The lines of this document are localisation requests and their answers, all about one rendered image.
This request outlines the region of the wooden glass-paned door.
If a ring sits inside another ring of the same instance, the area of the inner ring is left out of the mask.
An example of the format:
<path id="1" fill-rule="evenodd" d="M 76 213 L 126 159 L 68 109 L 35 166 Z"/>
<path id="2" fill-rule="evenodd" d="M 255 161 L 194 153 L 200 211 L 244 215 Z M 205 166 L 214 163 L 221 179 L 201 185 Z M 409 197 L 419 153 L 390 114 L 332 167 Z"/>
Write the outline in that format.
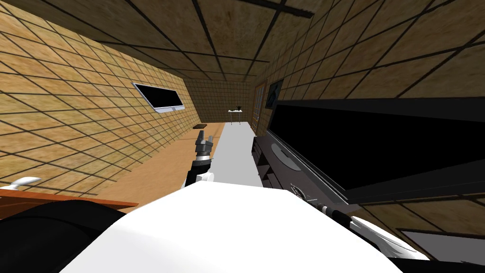
<path id="1" fill-rule="evenodd" d="M 254 94 L 254 101 L 253 101 L 253 110 L 251 111 L 251 121 L 250 126 L 253 132 L 257 133 L 259 118 L 260 118 L 260 111 L 261 105 L 263 101 L 263 97 L 265 91 L 267 89 L 267 81 L 263 81 L 260 84 L 256 85 L 255 87 L 255 94 Z"/>

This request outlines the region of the black white-framed wall screen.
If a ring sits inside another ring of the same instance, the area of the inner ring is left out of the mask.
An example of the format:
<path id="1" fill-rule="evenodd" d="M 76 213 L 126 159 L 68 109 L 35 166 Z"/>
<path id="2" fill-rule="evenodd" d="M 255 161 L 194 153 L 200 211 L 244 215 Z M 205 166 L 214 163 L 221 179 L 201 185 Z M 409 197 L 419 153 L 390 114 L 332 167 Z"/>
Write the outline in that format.
<path id="1" fill-rule="evenodd" d="M 178 111 L 185 109 L 181 98 L 175 90 L 138 84 L 132 82 L 142 97 L 158 113 Z"/>

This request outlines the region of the dark television stand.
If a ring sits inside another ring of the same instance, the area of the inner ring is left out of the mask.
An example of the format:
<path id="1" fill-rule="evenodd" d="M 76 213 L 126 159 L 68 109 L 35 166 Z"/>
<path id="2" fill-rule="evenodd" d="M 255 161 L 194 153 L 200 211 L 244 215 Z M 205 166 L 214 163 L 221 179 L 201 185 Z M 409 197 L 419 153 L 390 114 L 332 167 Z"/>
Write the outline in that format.
<path id="1" fill-rule="evenodd" d="M 287 190 L 312 204 L 324 204 L 346 214 L 360 209 L 334 195 L 322 181 L 309 177 L 307 169 L 274 137 L 256 136 L 251 153 L 265 188 Z"/>

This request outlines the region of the grey dark-framed panel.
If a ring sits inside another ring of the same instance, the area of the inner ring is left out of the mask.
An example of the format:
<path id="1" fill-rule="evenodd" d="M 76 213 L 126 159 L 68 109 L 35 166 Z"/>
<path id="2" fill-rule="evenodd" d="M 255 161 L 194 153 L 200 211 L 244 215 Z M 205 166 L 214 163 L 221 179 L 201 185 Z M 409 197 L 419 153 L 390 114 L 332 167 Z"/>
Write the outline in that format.
<path id="1" fill-rule="evenodd" d="M 437 260 L 485 265 L 485 236 L 405 228 L 398 231 Z"/>

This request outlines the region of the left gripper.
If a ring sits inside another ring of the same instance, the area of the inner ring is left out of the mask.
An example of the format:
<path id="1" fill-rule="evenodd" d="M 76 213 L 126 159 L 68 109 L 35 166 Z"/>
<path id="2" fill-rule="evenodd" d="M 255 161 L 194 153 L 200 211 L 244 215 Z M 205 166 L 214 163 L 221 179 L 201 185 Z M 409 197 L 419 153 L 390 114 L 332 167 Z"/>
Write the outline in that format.
<path id="1" fill-rule="evenodd" d="M 210 156 L 210 153 L 213 148 L 213 136 L 209 136 L 208 140 L 205 140 L 205 132 L 201 130 L 198 134 L 196 140 L 196 156 Z"/>

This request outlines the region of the dark framed wall picture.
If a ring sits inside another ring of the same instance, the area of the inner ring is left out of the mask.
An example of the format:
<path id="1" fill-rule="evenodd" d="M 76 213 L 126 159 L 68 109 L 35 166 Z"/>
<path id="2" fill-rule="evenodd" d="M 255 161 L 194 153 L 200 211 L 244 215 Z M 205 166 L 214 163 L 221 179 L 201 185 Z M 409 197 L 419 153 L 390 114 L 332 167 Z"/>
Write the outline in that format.
<path id="1" fill-rule="evenodd" d="M 274 109 L 274 105 L 279 97 L 281 87 L 283 85 L 284 79 L 270 84 L 268 89 L 268 96 L 265 104 L 266 109 Z"/>

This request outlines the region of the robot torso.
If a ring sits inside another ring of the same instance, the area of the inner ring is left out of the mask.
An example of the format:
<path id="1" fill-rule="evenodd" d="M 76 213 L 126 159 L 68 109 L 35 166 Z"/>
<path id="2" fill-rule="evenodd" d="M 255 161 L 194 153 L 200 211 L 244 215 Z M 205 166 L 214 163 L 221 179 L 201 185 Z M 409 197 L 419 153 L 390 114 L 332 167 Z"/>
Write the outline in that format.
<path id="1" fill-rule="evenodd" d="M 60 273 L 401 273 L 286 190 L 197 182 L 129 212 Z"/>

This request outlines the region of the grey rug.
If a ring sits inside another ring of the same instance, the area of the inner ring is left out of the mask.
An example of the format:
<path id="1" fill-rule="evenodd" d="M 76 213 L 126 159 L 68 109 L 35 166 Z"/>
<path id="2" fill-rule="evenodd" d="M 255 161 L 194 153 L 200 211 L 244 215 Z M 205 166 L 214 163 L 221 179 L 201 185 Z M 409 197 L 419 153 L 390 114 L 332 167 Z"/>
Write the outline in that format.
<path id="1" fill-rule="evenodd" d="M 209 170 L 215 182 L 262 187 L 251 153 L 254 137 L 247 122 L 225 123 Z"/>

